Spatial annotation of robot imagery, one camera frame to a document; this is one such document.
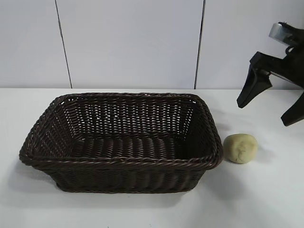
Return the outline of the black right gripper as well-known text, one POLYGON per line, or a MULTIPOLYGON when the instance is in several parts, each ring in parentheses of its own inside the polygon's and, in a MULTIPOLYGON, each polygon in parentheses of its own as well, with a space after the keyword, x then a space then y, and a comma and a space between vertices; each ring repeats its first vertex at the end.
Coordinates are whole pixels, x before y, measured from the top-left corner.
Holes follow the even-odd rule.
MULTIPOLYGON (((272 87, 270 75, 275 75, 297 86, 304 86, 304 46, 289 46, 286 56, 278 58, 256 52, 250 60, 249 71, 237 105, 244 108, 257 95, 272 87)), ((281 116, 284 126, 304 119, 304 94, 281 116)))

